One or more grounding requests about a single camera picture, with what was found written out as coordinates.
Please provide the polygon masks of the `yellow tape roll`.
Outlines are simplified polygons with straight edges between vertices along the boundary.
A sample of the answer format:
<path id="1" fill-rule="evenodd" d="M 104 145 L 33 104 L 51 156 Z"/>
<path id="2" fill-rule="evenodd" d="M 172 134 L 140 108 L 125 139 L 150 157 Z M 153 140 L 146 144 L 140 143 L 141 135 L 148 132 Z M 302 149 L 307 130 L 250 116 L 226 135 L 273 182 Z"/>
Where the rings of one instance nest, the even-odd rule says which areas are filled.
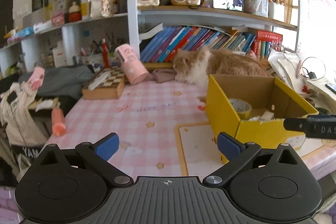
<path id="1" fill-rule="evenodd" d="M 240 117 L 240 119 L 248 120 L 250 118 L 252 106 L 248 102 L 236 98 L 230 98 L 229 102 Z"/>

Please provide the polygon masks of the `large white power adapter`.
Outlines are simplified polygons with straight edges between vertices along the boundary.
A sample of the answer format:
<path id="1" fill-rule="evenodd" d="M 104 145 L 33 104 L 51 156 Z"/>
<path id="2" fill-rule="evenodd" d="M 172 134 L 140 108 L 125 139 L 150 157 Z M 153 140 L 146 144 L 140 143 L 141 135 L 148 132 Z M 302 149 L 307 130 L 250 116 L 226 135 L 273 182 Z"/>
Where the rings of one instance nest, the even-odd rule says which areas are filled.
<path id="1" fill-rule="evenodd" d="M 274 113 L 270 111 L 265 111 L 264 114 L 260 117 L 262 121 L 271 121 L 274 119 Z"/>

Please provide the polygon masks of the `yellow cardboard box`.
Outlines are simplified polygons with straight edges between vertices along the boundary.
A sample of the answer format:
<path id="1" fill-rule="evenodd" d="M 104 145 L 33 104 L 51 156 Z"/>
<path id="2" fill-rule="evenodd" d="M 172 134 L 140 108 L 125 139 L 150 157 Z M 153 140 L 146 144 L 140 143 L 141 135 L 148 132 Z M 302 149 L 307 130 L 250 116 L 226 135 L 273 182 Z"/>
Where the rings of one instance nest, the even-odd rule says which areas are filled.
<path id="1" fill-rule="evenodd" d="M 252 106 L 250 118 L 240 119 L 229 102 L 236 98 Z M 265 111 L 274 113 L 271 121 L 262 121 Z M 220 132 L 238 141 L 253 141 L 263 148 L 290 144 L 307 159 L 322 147 L 320 140 L 307 138 L 303 132 L 287 131 L 285 118 L 305 118 L 317 110 L 277 77 L 210 75 L 207 88 L 206 114 L 213 131 L 213 142 Z"/>

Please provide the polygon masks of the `orange pink bottle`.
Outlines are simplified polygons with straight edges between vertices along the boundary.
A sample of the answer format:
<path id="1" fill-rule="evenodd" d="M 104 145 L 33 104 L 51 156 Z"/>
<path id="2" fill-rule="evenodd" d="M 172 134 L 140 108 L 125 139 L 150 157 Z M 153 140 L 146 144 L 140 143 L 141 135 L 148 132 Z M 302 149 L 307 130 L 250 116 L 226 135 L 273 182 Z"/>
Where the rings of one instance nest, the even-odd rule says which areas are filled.
<path id="1" fill-rule="evenodd" d="M 66 133 L 64 114 L 61 108 L 56 107 L 51 113 L 52 133 L 56 136 L 63 136 Z"/>

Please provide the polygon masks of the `pink checkered tablecloth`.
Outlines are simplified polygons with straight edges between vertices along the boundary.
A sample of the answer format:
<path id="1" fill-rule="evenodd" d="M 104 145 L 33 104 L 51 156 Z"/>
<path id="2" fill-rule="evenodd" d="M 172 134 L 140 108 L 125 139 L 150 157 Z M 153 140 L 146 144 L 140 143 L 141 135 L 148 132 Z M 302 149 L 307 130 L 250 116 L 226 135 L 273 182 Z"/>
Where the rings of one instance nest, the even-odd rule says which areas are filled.
<path id="1" fill-rule="evenodd" d="M 66 116 L 66 133 L 52 135 L 49 143 L 73 148 L 115 132 L 120 145 L 110 163 L 130 177 L 203 178 L 226 163 L 213 142 L 206 114 L 207 88 L 148 81 L 128 85 L 119 99 L 80 99 Z M 335 141 L 320 141 L 317 153 L 301 157 L 318 179 L 335 171 Z"/>

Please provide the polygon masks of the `wooden chess board box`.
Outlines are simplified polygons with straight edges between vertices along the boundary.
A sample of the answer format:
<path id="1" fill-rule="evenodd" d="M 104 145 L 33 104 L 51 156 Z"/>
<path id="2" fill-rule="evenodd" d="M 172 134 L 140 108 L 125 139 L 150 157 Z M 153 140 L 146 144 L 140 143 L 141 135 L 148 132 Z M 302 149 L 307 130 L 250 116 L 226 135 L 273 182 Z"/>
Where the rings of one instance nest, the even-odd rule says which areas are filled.
<path id="1" fill-rule="evenodd" d="M 82 88 L 85 100 L 119 99 L 125 87 L 125 74 L 118 66 L 100 71 Z"/>

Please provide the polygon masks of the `stack of papers and books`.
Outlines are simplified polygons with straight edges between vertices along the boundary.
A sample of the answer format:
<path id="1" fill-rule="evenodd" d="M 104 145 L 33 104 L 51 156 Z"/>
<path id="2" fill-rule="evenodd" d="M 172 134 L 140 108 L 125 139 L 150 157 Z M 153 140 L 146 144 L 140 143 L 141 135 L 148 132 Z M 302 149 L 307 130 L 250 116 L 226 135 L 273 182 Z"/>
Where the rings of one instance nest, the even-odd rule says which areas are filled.
<path id="1" fill-rule="evenodd" d="M 270 50 L 268 62 L 276 75 L 313 106 L 335 114 L 335 93 L 327 84 L 335 85 L 335 70 L 317 57 L 300 58 L 290 52 Z"/>

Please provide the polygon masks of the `grey clothing pile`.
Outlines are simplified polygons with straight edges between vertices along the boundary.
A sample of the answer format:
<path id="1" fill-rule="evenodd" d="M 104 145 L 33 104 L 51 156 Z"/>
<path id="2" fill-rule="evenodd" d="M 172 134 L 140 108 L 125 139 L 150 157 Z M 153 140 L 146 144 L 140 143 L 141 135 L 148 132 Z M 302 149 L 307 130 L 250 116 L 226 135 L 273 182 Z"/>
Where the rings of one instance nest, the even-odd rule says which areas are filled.
<path id="1" fill-rule="evenodd" d="M 36 69 L 44 73 L 43 84 L 37 91 L 39 97 L 69 96 L 79 100 L 83 86 L 94 77 L 92 69 L 87 65 Z"/>

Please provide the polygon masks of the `pink cylindrical appliance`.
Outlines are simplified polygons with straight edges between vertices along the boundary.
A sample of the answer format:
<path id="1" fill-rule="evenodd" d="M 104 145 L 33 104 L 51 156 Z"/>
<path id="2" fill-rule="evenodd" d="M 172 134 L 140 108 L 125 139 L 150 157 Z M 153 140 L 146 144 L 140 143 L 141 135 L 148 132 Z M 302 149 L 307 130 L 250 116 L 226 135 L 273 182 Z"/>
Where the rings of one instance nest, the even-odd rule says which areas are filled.
<path id="1" fill-rule="evenodd" d="M 129 44 L 120 45 L 115 49 L 114 54 L 120 61 L 121 69 L 131 85 L 139 84 L 146 79 L 149 72 Z"/>

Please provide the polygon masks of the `pink folded cloth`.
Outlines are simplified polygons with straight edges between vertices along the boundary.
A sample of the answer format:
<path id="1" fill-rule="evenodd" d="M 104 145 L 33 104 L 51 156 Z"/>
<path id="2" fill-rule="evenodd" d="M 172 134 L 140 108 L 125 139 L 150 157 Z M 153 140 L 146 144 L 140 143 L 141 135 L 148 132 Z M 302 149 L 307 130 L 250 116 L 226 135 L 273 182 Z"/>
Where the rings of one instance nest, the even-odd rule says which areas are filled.
<path id="1" fill-rule="evenodd" d="M 145 81 L 155 81 L 157 83 L 165 83 L 175 80 L 176 71 L 174 69 L 156 69 L 150 72 Z"/>

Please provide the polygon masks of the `orange white fluffy cat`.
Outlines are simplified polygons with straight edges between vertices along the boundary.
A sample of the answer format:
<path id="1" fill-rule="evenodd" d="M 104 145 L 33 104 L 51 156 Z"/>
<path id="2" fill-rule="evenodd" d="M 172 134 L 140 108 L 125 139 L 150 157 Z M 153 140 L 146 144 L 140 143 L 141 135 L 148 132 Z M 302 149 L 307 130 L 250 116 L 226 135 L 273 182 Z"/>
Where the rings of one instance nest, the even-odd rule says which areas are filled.
<path id="1" fill-rule="evenodd" d="M 201 47 L 197 51 L 179 49 L 173 59 L 175 80 L 206 86 L 210 75 L 269 77 L 261 64 L 250 56 L 237 55 L 228 50 L 211 50 Z"/>

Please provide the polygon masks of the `pink glove on pile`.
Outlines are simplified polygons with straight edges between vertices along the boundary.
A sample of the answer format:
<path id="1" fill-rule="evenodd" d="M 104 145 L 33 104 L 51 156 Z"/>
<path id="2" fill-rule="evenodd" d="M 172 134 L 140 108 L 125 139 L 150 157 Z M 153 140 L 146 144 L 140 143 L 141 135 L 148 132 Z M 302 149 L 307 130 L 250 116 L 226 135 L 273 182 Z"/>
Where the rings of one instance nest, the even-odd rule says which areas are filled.
<path id="1" fill-rule="evenodd" d="M 44 81 L 45 69 L 43 67 L 35 67 L 32 75 L 28 80 L 29 87 L 31 90 L 38 90 Z"/>

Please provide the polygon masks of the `red book box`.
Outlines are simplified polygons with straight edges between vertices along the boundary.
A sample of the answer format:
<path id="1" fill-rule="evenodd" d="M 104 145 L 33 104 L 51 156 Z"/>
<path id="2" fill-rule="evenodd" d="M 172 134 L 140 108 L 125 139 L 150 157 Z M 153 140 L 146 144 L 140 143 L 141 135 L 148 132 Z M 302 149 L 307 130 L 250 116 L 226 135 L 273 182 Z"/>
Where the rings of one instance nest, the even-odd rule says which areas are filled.
<path id="1" fill-rule="evenodd" d="M 265 30 L 257 30 L 256 39 L 271 43 L 282 43 L 282 34 Z"/>

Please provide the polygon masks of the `tablet on shelf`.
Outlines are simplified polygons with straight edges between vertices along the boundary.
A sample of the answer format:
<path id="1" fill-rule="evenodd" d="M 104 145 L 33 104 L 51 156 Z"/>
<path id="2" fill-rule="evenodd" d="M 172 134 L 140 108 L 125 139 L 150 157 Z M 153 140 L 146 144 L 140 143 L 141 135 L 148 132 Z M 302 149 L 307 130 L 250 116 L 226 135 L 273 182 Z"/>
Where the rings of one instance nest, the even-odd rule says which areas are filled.
<path id="1" fill-rule="evenodd" d="M 243 0 L 213 0 L 213 8 L 243 12 L 244 11 L 244 1 Z"/>

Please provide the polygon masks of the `white bookshelf unit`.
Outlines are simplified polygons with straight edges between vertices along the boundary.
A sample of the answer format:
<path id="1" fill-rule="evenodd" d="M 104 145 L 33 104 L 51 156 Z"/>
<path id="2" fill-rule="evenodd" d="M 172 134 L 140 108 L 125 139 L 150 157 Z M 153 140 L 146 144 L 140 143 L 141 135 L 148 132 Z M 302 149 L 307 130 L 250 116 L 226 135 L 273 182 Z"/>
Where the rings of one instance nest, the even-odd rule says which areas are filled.
<path id="1" fill-rule="evenodd" d="M 26 5 L 30 0 L 13 0 L 16 7 Z M 113 33 L 117 38 L 124 38 L 136 52 L 139 52 L 140 32 L 163 23 L 165 26 L 204 25 L 204 26 L 241 26 L 261 28 L 268 31 L 275 27 L 297 31 L 296 24 L 266 18 L 245 12 L 226 11 L 213 8 L 190 9 L 174 6 L 142 7 L 135 5 L 135 0 L 127 0 L 127 11 L 109 18 L 90 18 L 61 26 L 51 27 L 35 35 L 23 38 L 9 46 L 1 48 L 1 73 L 7 77 L 7 69 L 24 55 L 27 71 L 34 69 L 34 64 L 46 50 L 47 38 L 54 32 L 59 33 L 63 41 L 67 64 L 73 65 L 72 57 L 92 39 L 103 38 Z"/>

